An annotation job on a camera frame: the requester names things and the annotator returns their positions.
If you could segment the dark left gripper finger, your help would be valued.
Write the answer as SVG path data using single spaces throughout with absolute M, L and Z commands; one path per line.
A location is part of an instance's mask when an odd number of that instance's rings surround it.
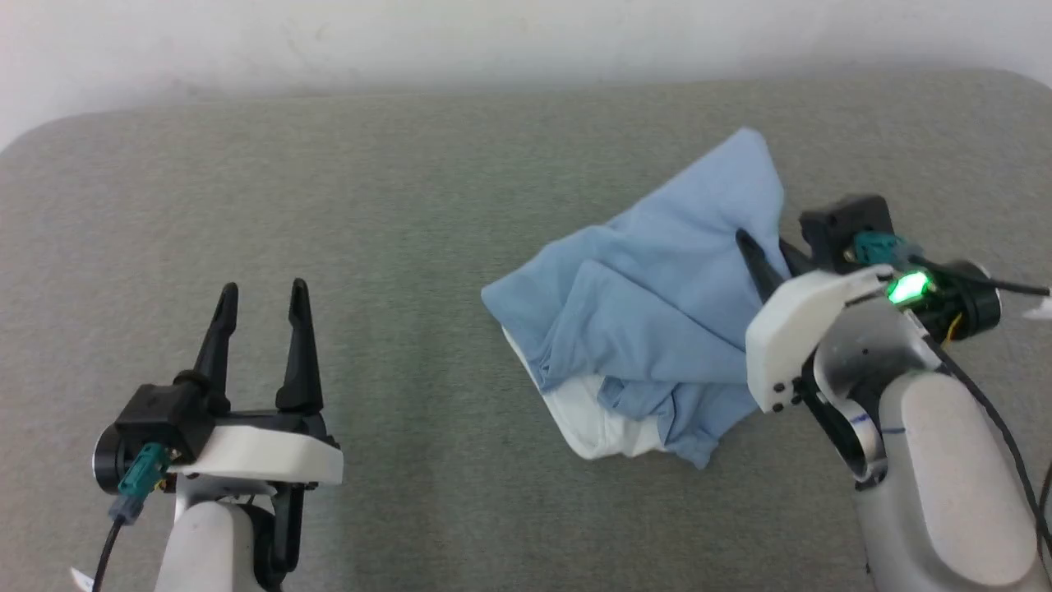
M 275 394 L 275 408 L 285 413 L 319 414 L 324 409 L 311 297 L 305 280 L 294 280 L 288 321 L 292 327 L 284 382 Z
M 229 341 L 237 327 L 239 288 L 234 282 L 223 286 L 210 324 L 196 356 L 195 372 L 205 379 L 205 399 L 211 414 L 229 414 L 232 405 L 226 393 Z

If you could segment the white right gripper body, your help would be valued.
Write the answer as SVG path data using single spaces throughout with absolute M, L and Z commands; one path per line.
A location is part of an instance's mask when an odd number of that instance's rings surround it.
M 999 325 L 1002 293 L 983 267 L 820 269 L 786 280 L 746 331 L 747 386 L 766 413 L 796 396 L 846 411 L 865 382 L 935 371 L 944 341 Z

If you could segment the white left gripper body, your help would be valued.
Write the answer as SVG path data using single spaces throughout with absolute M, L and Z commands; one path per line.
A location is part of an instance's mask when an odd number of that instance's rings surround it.
M 252 411 L 121 414 L 95 443 L 93 473 L 106 493 L 132 469 L 142 447 L 169 453 L 173 474 L 217 479 L 333 486 L 344 479 L 344 454 L 319 413 Z

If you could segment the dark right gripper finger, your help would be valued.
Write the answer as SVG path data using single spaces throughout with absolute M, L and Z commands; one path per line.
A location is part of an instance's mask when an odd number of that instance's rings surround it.
M 760 247 L 758 241 L 746 229 L 736 230 L 736 244 L 743 257 L 749 275 L 758 292 L 761 303 L 767 303 L 771 295 L 777 292 L 778 286 L 786 281 L 786 274 L 778 272 L 766 252 Z
M 778 251 L 785 259 L 791 277 L 804 275 L 815 270 L 815 263 L 811 256 L 784 238 L 778 239 Z

